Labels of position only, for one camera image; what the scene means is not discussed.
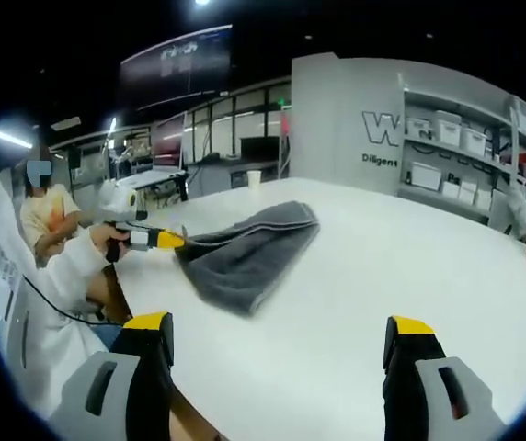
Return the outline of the person's left hand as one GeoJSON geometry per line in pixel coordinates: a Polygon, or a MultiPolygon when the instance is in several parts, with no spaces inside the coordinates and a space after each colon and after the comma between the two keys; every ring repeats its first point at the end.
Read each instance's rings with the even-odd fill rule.
{"type": "Polygon", "coordinates": [[[121,232],[106,223],[91,227],[89,229],[89,237],[104,257],[108,254],[109,240],[114,240],[119,247],[119,257],[123,257],[129,252],[124,242],[130,237],[130,233],[121,232]]]}

